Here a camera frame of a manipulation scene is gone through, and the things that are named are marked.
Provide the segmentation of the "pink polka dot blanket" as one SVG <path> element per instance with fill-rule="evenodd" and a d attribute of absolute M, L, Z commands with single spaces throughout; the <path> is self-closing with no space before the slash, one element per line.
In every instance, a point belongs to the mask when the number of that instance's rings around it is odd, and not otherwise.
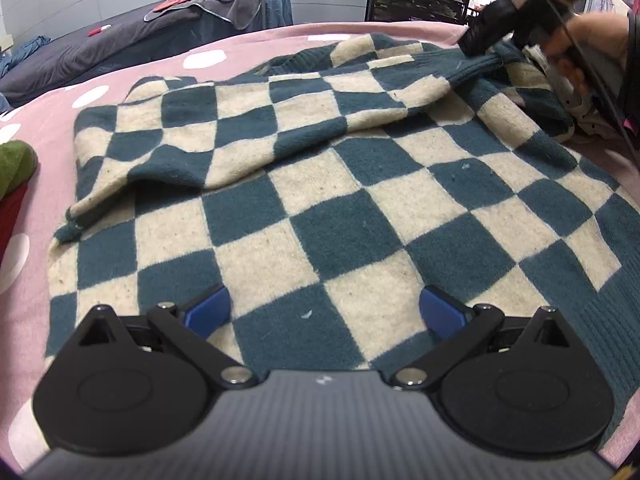
<path fill-rule="evenodd" d="M 1 270 L 1 456 L 10 466 L 28 466 L 46 448 L 32 418 L 29 398 L 49 364 L 44 355 L 50 321 L 46 255 L 54 228 L 75 189 L 72 125 L 77 114 L 92 104 L 115 103 L 143 76 L 228 79 L 278 54 L 324 46 L 366 32 L 422 39 L 449 48 L 461 36 L 462 28 L 417 22 L 326 23 L 252 32 L 53 90 L 2 117 L 1 139 L 25 141 L 39 157 Z"/>

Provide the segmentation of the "red folded garment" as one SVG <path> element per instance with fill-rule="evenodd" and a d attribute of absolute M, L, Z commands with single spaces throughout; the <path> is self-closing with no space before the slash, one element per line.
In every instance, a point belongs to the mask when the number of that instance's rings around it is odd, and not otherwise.
<path fill-rule="evenodd" d="M 24 182 L 0 202 L 0 260 L 6 253 L 27 190 L 28 184 Z"/>

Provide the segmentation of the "green folded garment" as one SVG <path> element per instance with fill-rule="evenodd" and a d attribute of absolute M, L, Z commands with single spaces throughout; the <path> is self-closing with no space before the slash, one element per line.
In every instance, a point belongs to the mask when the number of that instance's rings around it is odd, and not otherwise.
<path fill-rule="evenodd" d="M 36 151 L 26 142 L 12 140 L 0 145 L 0 198 L 26 183 L 38 167 Z"/>

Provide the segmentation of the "teal cream checkered sweater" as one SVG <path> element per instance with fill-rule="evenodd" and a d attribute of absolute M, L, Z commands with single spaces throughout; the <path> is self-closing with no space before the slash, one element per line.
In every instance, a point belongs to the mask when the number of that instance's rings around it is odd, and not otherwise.
<path fill-rule="evenodd" d="M 142 78 L 73 120 L 47 355 L 96 304 L 137 315 L 221 284 L 213 344 L 255 372 L 391 372 L 430 345 L 434 285 L 560 310 L 613 390 L 610 431 L 635 437 L 639 208 L 572 133 L 510 44 L 467 58 L 371 34 L 227 81 Z"/>

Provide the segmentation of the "dark grey bed mattress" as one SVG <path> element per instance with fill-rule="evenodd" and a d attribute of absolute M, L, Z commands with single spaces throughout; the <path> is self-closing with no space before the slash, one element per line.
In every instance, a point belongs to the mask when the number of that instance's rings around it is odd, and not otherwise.
<path fill-rule="evenodd" d="M 103 22 L 51 40 L 1 77 L 1 110 L 23 106 L 58 88 L 80 84 L 123 68 L 171 58 L 212 42 L 269 29 L 235 30 L 229 23 L 191 6 L 145 23 L 144 16 L 157 5 L 122 13 Z M 112 27 L 99 35 L 88 32 Z"/>

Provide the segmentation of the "small red white object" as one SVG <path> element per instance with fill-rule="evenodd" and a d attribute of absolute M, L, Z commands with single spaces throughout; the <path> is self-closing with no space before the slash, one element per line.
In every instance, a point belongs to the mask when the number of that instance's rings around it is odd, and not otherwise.
<path fill-rule="evenodd" d="M 93 30 L 90 30 L 87 36 L 93 37 L 93 36 L 99 35 L 101 32 L 105 32 L 107 29 L 110 29 L 111 27 L 112 27 L 111 24 L 102 25 L 100 27 L 94 28 Z"/>

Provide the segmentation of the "red item on towel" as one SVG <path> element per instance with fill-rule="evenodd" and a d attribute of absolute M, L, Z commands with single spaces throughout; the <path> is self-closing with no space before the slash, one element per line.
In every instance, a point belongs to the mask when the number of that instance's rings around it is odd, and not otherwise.
<path fill-rule="evenodd" d="M 165 1 L 157 4 L 156 6 L 154 6 L 152 11 L 153 12 L 162 12 L 162 11 L 165 11 L 165 10 L 171 8 L 172 6 L 176 6 L 177 4 L 184 3 L 184 2 L 187 2 L 187 1 L 189 1 L 189 0 L 165 0 Z"/>

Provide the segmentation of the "blue crumpled clothes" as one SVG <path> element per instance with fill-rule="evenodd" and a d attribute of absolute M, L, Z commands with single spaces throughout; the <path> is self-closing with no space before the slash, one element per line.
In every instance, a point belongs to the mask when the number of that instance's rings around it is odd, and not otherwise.
<path fill-rule="evenodd" d="M 46 44 L 50 44 L 51 39 L 47 36 L 37 36 L 31 40 L 18 46 L 11 53 L 2 53 L 0 60 L 0 77 L 6 76 L 11 70 L 13 70 L 18 64 L 25 61 L 37 50 Z"/>

